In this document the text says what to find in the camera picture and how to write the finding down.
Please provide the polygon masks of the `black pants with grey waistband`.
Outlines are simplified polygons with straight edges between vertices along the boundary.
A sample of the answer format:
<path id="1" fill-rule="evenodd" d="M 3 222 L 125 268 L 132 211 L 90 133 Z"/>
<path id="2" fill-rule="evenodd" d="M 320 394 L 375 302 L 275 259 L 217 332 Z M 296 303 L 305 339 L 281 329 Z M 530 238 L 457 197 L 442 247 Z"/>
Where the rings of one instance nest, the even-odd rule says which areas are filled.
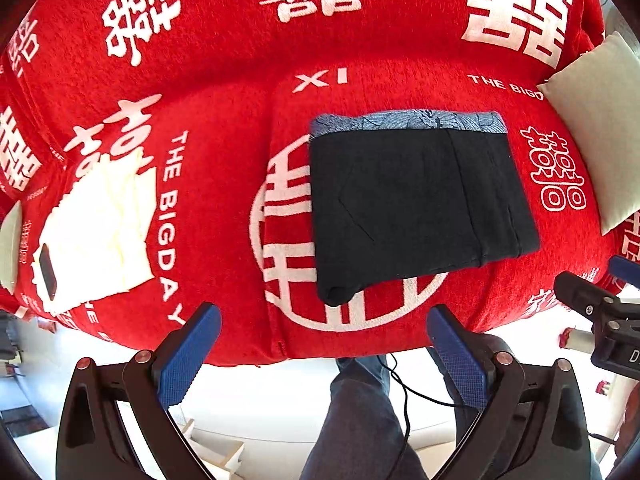
<path id="1" fill-rule="evenodd" d="M 322 114 L 309 160 L 317 290 L 331 307 L 540 247 L 497 112 Z"/>

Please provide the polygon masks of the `person's blue jeans legs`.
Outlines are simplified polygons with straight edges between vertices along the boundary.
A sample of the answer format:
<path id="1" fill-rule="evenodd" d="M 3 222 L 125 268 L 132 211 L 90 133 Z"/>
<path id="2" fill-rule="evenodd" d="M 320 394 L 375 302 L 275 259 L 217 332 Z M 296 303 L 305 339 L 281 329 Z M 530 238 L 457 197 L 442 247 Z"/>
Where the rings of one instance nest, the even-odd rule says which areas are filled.
<path id="1" fill-rule="evenodd" d="M 330 406 L 303 478 L 425 478 L 390 403 L 386 357 L 341 358 L 336 365 Z M 450 369 L 441 370 L 457 403 L 462 437 L 440 478 L 600 478 L 573 372 L 559 365 L 499 364 L 497 392 L 476 408 L 461 396 Z"/>

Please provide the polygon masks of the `white folded cloth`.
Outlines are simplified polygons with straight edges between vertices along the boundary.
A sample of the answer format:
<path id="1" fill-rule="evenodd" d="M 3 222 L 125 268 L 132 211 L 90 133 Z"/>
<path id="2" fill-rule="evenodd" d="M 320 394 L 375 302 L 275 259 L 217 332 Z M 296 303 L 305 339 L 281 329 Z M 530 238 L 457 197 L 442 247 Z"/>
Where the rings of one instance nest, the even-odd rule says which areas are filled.
<path id="1" fill-rule="evenodd" d="M 76 182 L 49 214 L 34 255 L 34 284 L 43 310 L 58 315 L 152 280 L 146 238 L 155 208 L 154 168 L 140 174 L 107 162 Z M 58 281 L 53 301 L 40 271 L 43 244 Z"/>

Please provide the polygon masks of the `beige pillow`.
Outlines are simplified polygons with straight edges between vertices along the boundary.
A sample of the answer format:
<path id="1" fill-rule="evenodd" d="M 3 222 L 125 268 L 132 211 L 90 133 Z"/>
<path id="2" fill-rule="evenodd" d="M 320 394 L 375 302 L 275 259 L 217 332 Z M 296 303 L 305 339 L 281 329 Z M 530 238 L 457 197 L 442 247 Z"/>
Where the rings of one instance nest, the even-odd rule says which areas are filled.
<path id="1" fill-rule="evenodd" d="M 538 86 L 586 163 L 602 234 L 639 210 L 639 74 L 638 56 L 613 32 Z"/>

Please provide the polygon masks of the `red blanket with white characters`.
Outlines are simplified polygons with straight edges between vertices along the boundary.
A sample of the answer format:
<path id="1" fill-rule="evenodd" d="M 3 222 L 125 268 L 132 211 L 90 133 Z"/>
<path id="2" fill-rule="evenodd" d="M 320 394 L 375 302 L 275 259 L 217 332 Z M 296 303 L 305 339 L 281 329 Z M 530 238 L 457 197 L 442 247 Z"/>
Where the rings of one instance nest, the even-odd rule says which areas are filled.
<path id="1" fill-rule="evenodd" d="M 555 306 L 555 277 L 607 290 L 639 258 L 639 211 L 608 234 L 582 154 L 538 90 L 600 46 L 600 0 L 1 0 L 1 307 L 134 349 L 205 301 L 208 362 L 271 364 L 427 344 L 446 304 L 487 332 Z M 310 124 L 322 114 L 497 112 L 538 230 L 532 254 L 318 296 Z M 154 278 L 43 310 L 34 255 L 94 166 L 156 170 Z"/>

